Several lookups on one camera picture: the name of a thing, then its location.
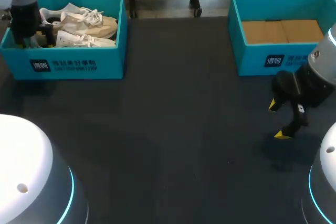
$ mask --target printed logo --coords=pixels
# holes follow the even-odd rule
[[[280,67],[285,55],[269,55],[265,61],[265,68],[268,67]]]
[[[47,60],[30,60],[30,64],[35,72],[50,72]]]

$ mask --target shoelace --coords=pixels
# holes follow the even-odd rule
[[[96,9],[90,10],[85,7],[82,7],[81,10],[84,11],[84,14],[83,19],[79,20],[79,22],[84,21],[91,25],[100,25],[103,22],[103,16],[101,15],[103,12],[99,12]]]
[[[95,39],[90,35],[86,35],[86,34],[84,34],[83,36],[77,35],[77,37],[79,38],[78,42],[81,42],[82,44],[74,44],[75,46],[88,45],[88,47],[91,47],[91,45],[95,45],[97,47],[100,47],[100,45],[97,44]]]

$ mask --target blue led ring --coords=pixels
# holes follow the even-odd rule
[[[65,209],[63,215],[61,216],[61,218],[59,219],[59,221],[56,224],[61,224],[61,222],[64,220],[65,216],[67,215],[67,213],[68,213],[68,211],[70,209],[70,206],[71,206],[71,203],[72,203],[72,199],[74,197],[75,182],[73,181],[73,175],[72,175],[70,167],[69,167],[69,170],[70,170],[71,182],[72,182],[71,195],[70,195],[70,199],[69,199],[69,203],[68,203],[67,208]]]
[[[310,172],[309,172],[309,178],[308,178],[308,184],[309,184],[309,191],[310,191],[310,196],[311,196],[311,199],[313,200],[317,210],[320,212],[320,214],[324,217],[324,219],[329,223],[329,224],[333,224],[324,214],[323,212],[321,211],[321,209],[319,208],[319,206],[317,205],[315,199],[314,199],[314,196],[313,196],[313,193],[311,192],[311,187],[310,187],[310,173],[311,173],[311,169],[313,168],[313,166],[311,166],[310,168]]]

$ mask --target screw hole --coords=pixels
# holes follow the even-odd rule
[[[331,153],[331,152],[333,152],[335,150],[335,147],[334,146],[331,146],[331,147],[329,147],[328,149],[327,149],[327,152],[328,153]]]
[[[18,184],[17,190],[22,194],[26,194],[28,192],[28,187],[25,184]]]

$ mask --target floor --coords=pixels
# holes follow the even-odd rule
[[[227,16],[229,0],[199,0],[202,17]],[[139,18],[193,17],[189,0],[137,0]]]
[[[226,17],[129,20],[123,80],[15,82],[0,62],[0,113],[58,147],[92,224],[304,224],[336,94],[296,139],[275,140],[290,106],[269,113],[271,77],[239,77],[223,31]]]

